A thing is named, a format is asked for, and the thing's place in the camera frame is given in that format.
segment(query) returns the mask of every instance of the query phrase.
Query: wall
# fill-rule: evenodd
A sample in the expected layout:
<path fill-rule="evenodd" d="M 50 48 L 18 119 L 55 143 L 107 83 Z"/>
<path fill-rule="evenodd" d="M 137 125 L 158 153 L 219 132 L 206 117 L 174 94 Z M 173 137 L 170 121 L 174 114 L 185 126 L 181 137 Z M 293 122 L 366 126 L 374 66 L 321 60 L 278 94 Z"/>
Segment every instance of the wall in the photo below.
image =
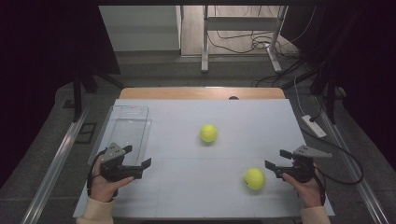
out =
<path fill-rule="evenodd" d="M 114 51 L 180 49 L 180 7 L 100 7 Z"/>

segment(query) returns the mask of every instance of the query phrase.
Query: table leg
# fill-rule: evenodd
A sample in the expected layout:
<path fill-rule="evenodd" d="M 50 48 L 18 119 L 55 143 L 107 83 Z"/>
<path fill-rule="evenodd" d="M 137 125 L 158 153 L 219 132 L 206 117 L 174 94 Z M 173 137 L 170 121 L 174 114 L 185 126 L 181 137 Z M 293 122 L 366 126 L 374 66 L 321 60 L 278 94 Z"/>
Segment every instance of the table leg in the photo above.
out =
<path fill-rule="evenodd" d="M 271 43 L 269 45 L 267 45 L 267 48 L 266 48 L 268 56 L 270 57 L 270 60 L 271 60 L 271 64 L 273 65 L 276 73 L 282 72 L 282 68 L 280 67 L 279 61 L 277 60 L 277 57 L 276 57 L 275 46 L 276 46 L 277 37 L 279 36 L 279 33 L 280 33 L 280 28 L 282 27 L 282 23 L 285 18 L 286 9 L 287 9 L 286 6 L 281 7 L 281 12 L 280 12 L 280 14 L 277 15 L 276 28 L 273 32 L 273 37 L 271 39 Z"/>
<path fill-rule="evenodd" d="M 207 8 L 208 6 L 204 6 L 204 42 L 202 45 L 202 66 L 201 66 L 201 72 L 202 73 L 207 73 L 209 70 L 209 56 L 208 56 L 208 51 L 209 51 L 209 46 L 207 43 L 207 23 L 208 23 L 208 15 L 207 15 Z"/>

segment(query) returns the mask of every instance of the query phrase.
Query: black curtain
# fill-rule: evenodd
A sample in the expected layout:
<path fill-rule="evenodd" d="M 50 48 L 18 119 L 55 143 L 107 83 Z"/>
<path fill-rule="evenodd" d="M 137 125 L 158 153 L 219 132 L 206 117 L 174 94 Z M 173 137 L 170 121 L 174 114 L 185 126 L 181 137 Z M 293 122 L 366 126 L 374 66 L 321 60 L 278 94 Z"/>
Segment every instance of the black curtain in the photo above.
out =
<path fill-rule="evenodd" d="M 60 87 L 80 72 L 86 90 L 95 91 L 92 68 L 120 73 L 98 6 L 14 2 L 0 6 L 1 186 L 38 134 Z"/>
<path fill-rule="evenodd" d="M 386 1 L 369 1 L 334 70 L 346 91 L 345 108 L 396 170 L 395 9 Z"/>

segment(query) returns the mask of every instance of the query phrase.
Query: black panel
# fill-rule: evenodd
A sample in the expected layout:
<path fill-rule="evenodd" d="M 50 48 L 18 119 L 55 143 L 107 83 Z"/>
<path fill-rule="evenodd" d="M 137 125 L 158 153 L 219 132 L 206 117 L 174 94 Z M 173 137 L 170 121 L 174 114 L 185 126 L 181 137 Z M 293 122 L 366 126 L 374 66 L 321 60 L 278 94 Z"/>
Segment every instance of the black panel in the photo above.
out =
<path fill-rule="evenodd" d="M 94 75 L 89 66 L 105 74 L 120 70 L 98 6 L 34 1 L 0 8 L 2 185 L 78 67 L 84 80 Z"/>

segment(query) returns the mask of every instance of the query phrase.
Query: human hand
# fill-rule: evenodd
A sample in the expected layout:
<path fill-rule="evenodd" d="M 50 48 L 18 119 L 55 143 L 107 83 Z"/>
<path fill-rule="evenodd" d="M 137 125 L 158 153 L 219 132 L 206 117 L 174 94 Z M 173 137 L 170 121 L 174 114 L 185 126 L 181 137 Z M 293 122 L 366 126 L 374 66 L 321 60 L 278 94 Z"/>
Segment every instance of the human hand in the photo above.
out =
<path fill-rule="evenodd" d="M 299 197 L 303 200 L 305 208 L 322 206 L 319 185 L 315 179 L 311 179 L 306 183 L 300 183 L 286 173 L 283 173 L 282 177 L 297 190 Z"/>
<path fill-rule="evenodd" d="M 128 185 L 134 180 L 134 178 L 127 177 L 117 182 L 108 182 L 104 177 L 100 175 L 102 158 L 103 155 L 97 159 L 92 172 L 92 186 L 90 197 L 96 201 L 108 203 L 113 198 L 113 194 L 114 192 L 116 192 L 117 189 Z"/>

